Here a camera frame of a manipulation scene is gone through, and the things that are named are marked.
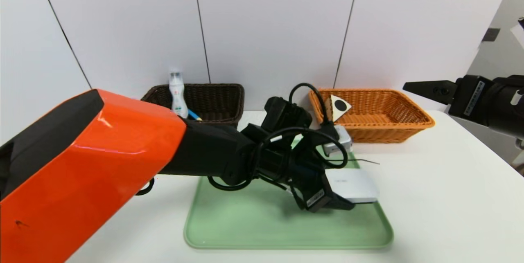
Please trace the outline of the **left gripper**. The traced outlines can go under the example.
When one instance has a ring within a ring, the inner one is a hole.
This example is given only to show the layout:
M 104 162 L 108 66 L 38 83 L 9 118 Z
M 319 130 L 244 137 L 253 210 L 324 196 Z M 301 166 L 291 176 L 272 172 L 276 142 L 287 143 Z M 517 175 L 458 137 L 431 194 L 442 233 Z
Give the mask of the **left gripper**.
M 325 169 L 323 161 L 285 160 L 281 165 L 280 181 L 301 210 L 314 213 L 321 209 L 354 209 L 355 203 L 333 192 Z

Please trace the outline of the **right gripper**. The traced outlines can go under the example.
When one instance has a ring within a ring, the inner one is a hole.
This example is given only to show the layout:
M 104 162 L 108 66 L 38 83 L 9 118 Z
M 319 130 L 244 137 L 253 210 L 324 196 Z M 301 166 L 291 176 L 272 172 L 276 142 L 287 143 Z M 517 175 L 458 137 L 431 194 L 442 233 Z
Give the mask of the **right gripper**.
M 466 75 L 457 82 L 406 82 L 404 91 L 450 105 L 448 114 L 465 121 L 488 127 L 500 134 L 523 139 L 522 75 L 486 77 Z

